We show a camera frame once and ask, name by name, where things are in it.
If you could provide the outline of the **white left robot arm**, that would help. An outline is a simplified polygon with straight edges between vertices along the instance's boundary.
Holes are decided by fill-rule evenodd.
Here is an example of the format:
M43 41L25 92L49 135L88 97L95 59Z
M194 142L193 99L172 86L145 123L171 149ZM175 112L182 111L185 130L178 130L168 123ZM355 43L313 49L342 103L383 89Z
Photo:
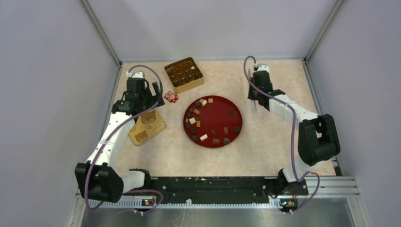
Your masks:
M109 123L97 147L84 163L77 163L75 176L85 200L118 202L124 193L135 190L150 193L152 183L147 170L134 169L118 174L114 166L129 131L140 116L164 105L161 81L149 83L144 78L129 78L126 91L113 106Z

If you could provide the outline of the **gold bear tin lid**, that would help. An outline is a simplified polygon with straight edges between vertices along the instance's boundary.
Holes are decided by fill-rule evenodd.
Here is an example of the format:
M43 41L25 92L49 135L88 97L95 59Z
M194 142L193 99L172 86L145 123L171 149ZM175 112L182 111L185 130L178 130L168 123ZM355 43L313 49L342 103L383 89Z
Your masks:
M156 110L141 115L128 133L135 146L140 146L166 128L165 121Z

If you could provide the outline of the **silver metal tongs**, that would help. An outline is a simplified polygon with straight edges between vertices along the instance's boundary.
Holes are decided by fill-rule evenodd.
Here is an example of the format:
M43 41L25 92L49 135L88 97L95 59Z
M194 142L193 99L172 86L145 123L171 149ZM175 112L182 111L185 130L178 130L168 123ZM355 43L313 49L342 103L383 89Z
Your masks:
M249 78L251 78L251 76L252 76L250 68L248 68L248 70L247 70L247 76ZM252 107L252 112L256 113L257 112L257 107L256 107L256 101L255 100L251 100L251 107Z

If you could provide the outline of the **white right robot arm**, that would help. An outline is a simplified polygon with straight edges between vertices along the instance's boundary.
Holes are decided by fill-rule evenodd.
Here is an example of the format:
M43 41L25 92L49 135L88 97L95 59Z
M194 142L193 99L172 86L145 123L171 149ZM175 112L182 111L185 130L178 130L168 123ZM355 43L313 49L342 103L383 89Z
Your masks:
M291 124L291 164L280 170L278 191L290 195L313 167L340 153L335 120L330 114L308 111L285 92L273 89L267 70L257 70L249 78L248 98Z

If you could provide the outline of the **red round tray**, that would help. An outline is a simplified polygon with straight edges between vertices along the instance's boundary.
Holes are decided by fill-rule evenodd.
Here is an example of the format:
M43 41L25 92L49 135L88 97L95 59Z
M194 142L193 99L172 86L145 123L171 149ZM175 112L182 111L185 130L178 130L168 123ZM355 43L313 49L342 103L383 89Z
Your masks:
M208 102L209 98L213 98L213 103L210 104ZM207 100L208 102L205 106L195 105L196 101L202 103L203 100ZM190 119L187 117L187 114L190 113L190 108L200 111L199 115L196 115L194 112L192 113L192 118L195 118L196 121L200 121L200 128L196 127L196 123L190 124L189 122L185 122L185 119ZM188 105L183 113L182 124L184 133L191 142L204 148L222 148L228 145L223 144L224 138L229 138L231 140L230 143L237 139L241 131L235 133L234 127L239 126L242 130L244 120L239 108L231 100L222 96L209 95L199 97ZM228 127L228 134L224 134L224 127ZM196 130L195 134L191 133L191 128ZM212 129L216 131L216 135L211 134ZM200 137L204 134L207 134L208 138L201 141ZM192 140L193 136L199 137L197 142Z

